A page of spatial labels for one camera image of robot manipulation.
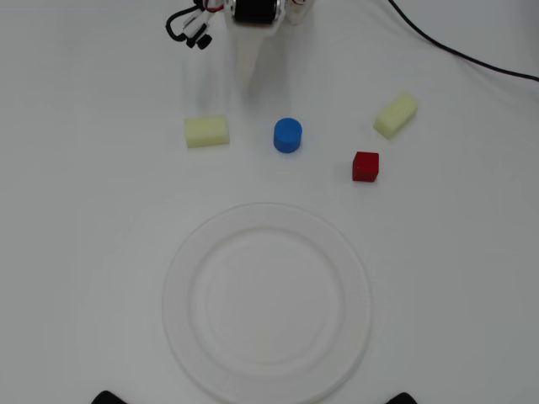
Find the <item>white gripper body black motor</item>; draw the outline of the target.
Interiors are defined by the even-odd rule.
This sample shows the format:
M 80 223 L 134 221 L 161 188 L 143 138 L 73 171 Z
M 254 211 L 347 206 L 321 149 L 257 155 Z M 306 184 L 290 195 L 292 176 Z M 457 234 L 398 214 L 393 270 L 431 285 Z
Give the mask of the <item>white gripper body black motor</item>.
M 226 0 L 223 6 L 233 35 L 273 35 L 283 20 L 281 0 Z

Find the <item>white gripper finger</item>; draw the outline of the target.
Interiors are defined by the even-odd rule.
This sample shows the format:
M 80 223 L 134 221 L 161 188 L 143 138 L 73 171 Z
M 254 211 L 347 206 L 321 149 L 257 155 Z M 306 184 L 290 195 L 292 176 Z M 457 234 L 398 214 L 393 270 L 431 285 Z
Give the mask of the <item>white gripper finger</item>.
M 272 28 L 232 28 L 229 30 L 234 50 L 235 76 L 242 95 L 248 93 L 262 45 L 276 32 L 277 30 Z

